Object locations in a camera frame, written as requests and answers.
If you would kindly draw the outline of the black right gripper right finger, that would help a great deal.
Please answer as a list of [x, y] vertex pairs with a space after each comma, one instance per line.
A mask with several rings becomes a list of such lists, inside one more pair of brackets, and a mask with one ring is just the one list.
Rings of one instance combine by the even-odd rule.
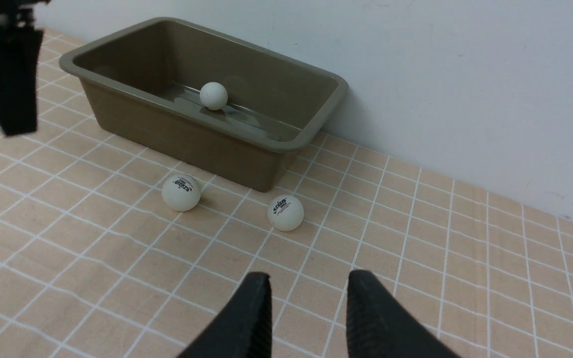
[[346, 340], [350, 358], [457, 358], [370, 271], [348, 277]]

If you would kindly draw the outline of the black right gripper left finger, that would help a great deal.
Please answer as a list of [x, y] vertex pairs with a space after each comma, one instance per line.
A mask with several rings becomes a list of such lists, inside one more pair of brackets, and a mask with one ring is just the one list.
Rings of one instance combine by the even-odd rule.
[[250, 272], [224, 308], [180, 358], [270, 358], [272, 290], [269, 275]]

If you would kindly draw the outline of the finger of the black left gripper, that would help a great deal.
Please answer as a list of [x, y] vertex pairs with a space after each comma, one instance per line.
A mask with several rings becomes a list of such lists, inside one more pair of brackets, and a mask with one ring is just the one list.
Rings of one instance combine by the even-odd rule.
[[38, 131], [36, 82], [43, 30], [0, 27], [0, 129], [6, 137]]

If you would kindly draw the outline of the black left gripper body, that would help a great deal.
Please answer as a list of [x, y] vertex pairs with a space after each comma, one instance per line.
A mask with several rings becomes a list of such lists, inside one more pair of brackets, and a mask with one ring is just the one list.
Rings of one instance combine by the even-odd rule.
[[49, 0], [0, 0], [0, 28], [33, 27], [34, 7]]

